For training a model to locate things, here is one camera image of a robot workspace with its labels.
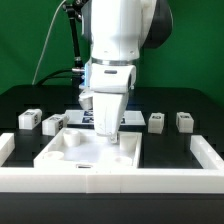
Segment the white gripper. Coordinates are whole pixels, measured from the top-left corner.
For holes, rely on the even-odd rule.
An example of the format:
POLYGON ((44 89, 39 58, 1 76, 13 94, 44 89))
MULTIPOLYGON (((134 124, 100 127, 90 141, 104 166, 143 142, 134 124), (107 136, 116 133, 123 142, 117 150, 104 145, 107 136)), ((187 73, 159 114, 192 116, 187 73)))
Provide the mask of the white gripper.
POLYGON ((118 142, 117 132, 135 81, 134 65, 106 66, 93 63, 89 85, 79 95, 81 107, 93 110, 96 133, 110 136, 109 142, 112 144, 118 142))

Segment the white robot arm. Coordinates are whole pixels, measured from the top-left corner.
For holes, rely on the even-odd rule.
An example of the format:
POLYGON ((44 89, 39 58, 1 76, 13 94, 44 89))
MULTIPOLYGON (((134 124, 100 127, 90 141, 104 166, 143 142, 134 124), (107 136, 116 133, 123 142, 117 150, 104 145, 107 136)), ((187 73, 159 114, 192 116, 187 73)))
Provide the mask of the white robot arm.
POLYGON ((93 111, 97 135, 115 143, 140 49, 158 48, 169 38, 172 12, 168 0, 89 0, 81 12, 91 52, 79 102, 93 111))

